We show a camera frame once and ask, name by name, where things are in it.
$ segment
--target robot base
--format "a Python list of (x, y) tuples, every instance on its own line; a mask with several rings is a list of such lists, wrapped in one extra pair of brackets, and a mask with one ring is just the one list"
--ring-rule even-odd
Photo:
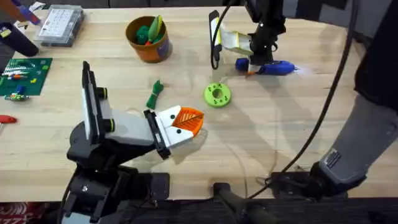
[[(271, 174), (271, 179), (275, 180), (270, 189), (272, 190), (272, 195), (276, 199), (308, 199), (306, 191), (316, 190), (311, 189), (308, 183), (310, 182), (309, 172), (285, 172), (281, 174), (280, 172), (273, 172)], [(329, 200), (335, 198), (348, 198), (347, 192), (332, 196), (332, 197), (322, 197), (322, 200)]]

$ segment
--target black cable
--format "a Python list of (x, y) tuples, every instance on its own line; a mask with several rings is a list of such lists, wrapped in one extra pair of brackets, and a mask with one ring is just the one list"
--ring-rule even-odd
[[(313, 128), (310, 136), (308, 137), (307, 141), (305, 142), (305, 144), (303, 145), (301, 150), (292, 159), (292, 161), (286, 165), (286, 167), (280, 172), (280, 174), (283, 174), (288, 169), (290, 169), (290, 167), (297, 162), (297, 160), (301, 157), (301, 155), (305, 152), (305, 150), (307, 150), (307, 147), (311, 144), (311, 142), (314, 139), (315, 135), (317, 134), (323, 120), (325, 119), (325, 116), (326, 116), (326, 113), (328, 112), (331, 100), (333, 99), (333, 95), (335, 94), (338, 82), (340, 81), (341, 75), (343, 74), (343, 70), (344, 70), (344, 67), (347, 62), (349, 50), (350, 50), (351, 44), (353, 42), (353, 36), (354, 36), (354, 32), (355, 32), (355, 27), (356, 27), (358, 11), (359, 11), (359, 0), (353, 0), (353, 8), (351, 11), (351, 18), (349, 21), (348, 33), (347, 33), (347, 38), (346, 38), (346, 42), (345, 42), (345, 46), (344, 46), (344, 50), (343, 50), (343, 55), (341, 56), (341, 60), (340, 60), (340, 64), (339, 64), (337, 72), (336, 72), (336, 76), (333, 79), (333, 83), (331, 84), (329, 94), (328, 94), (325, 104), (323, 105), (323, 108), (322, 108), (322, 112), (318, 118), (318, 121), (317, 121), (315, 127)], [(266, 184), (261, 190), (254, 193), (252, 196), (248, 197), (248, 199), (252, 199), (252, 198), (256, 197), (257, 195), (261, 194), (263, 191), (267, 190), (268, 187), (272, 184), (272, 182), (275, 181), (279, 177), (280, 177), (280, 175), (278, 175), (275, 179), (272, 179), (271, 182)]]
[(68, 193), (70, 190), (70, 185), (72, 183), (73, 178), (77, 175), (77, 170), (79, 169), (79, 167), (76, 167), (75, 171), (73, 172), (72, 176), (70, 177), (69, 183), (63, 193), (62, 196), (62, 201), (61, 201), (61, 205), (60, 205), (60, 209), (58, 210), (57, 213), (57, 224), (61, 224), (62, 222), (62, 216), (63, 216), (63, 207), (65, 206), (65, 201), (67, 200), (68, 197)]
[(217, 33), (218, 33), (218, 29), (220, 28), (221, 22), (224, 19), (225, 14), (228, 12), (228, 9), (230, 9), (230, 7), (234, 4), (234, 0), (229, 0), (228, 5), (225, 7), (223, 13), (221, 13), (220, 19), (218, 20), (215, 32), (213, 34), (213, 38), (211, 40), (211, 46), (210, 46), (210, 63), (211, 63), (211, 67), (216, 70), (218, 68), (218, 62), (220, 61), (220, 55), (218, 55), (216, 58), (214, 58), (214, 47), (216, 44), (216, 38), (217, 38)]

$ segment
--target red object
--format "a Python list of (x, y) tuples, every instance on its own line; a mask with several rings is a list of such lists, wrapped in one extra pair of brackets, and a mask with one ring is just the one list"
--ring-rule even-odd
[(7, 115), (0, 115), (0, 123), (9, 124), (9, 123), (16, 123), (17, 119), (13, 118), (12, 116)]
[(26, 224), (42, 217), (47, 203), (16, 202), (0, 203), (0, 224)]

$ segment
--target blue object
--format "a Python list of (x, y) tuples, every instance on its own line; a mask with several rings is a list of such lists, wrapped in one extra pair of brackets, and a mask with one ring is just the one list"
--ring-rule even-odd
[(27, 20), (29, 20), (31, 23), (35, 25), (40, 24), (40, 19), (35, 14), (33, 14), (33, 12), (31, 12), (28, 8), (23, 6), (19, 0), (11, 0), (11, 1), (17, 6), (19, 12), (21, 12), (21, 14), (24, 15), (24, 17)]
[(18, 94), (20, 94), (20, 95), (23, 95), (24, 92), (25, 92), (25, 89), (26, 89), (26, 87), (24, 87), (24, 86), (22, 86), (22, 85), (17, 85), (16, 93), (18, 93)]
[[(235, 69), (247, 72), (249, 68), (248, 58), (238, 58), (236, 59)], [(261, 68), (256, 72), (259, 75), (287, 75), (295, 70), (294, 64), (288, 61), (275, 61), (272, 64), (267, 64), (261, 66)]]

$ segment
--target yellow object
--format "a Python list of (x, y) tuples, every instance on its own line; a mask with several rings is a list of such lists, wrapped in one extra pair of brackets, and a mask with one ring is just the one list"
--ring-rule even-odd
[(11, 34), (11, 30), (9, 30), (9, 29), (6, 29), (6, 30), (0, 32), (0, 36), (1, 36), (2, 38), (5, 38), (5, 37), (7, 37), (7, 36), (10, 35), (10, 34)]

